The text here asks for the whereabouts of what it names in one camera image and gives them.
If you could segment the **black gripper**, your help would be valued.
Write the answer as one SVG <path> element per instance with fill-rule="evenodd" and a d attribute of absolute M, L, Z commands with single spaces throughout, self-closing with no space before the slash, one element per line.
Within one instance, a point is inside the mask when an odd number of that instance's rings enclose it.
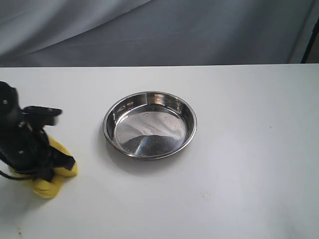
<path fill-rule="evenodd" d="M 49 146 L 44 127 L 30 125 L 19 105 L 18 92 L 0 83 L 0 159 L 15 170 L 33 170 L 33 179 L 52 181 L 54 168 L 72 170 L 75 159 L 63 147 Z M 37 167 L 46 164 L 49 167 Z"/>

